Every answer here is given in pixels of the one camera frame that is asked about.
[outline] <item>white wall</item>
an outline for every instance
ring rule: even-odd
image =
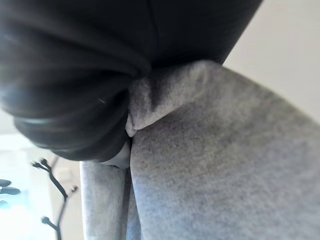
[[[224,65],[320,123],[320,0],[265,0]]]

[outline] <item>metal branch hook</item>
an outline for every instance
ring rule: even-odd
[[[58,189],[58,191],[63,196],[63,204],[61,206],[56,224],[54,224],[46,216],[43,217],[41,220],[43,224],[50,226],[51,228],[53,228],[56,231],[57,240],[62,240],[60,224],[61,224],[64,212],[65,212],[65,209],[67,206],[68,198],[70,198],[78,190],[78,187],[73,186],[71,188],[70,192],[67,194],[66,190],[62,187],[62,185],[59,183],[59,181],[55,178],[55,176],[53,174],[53,170],[54,170],[55,166],[57,165],[58,160],[59,160],[59,157],[57,155],[55,155],[51,166],[48,164],[48,161],[45,158],[43,158],[40,162],[32,162],[32,166],[34,168],[42,169],[42,170],[45,170],[46,172],[48,172],[51,182],[55,185],[55,187]]]

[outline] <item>pant leg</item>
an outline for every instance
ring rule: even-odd
[[[88,240],[125,240],[131,178],[128,170],[81,162],[83,230]]]
[[[211,62],[132,86],[127,131],[145,240],[314,240],[320,128]]]

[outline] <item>gray fleece fabric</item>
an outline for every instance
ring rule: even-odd
[[[81,165],[87,240],[320,239],[308,117],[210,61],[153,71],[130,98],[131,169]]]

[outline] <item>black fabric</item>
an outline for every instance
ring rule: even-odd
[[[132,81],[220,64],[260,0],[2,0],[0,100],[37,146],[108,160],[127,140]]]

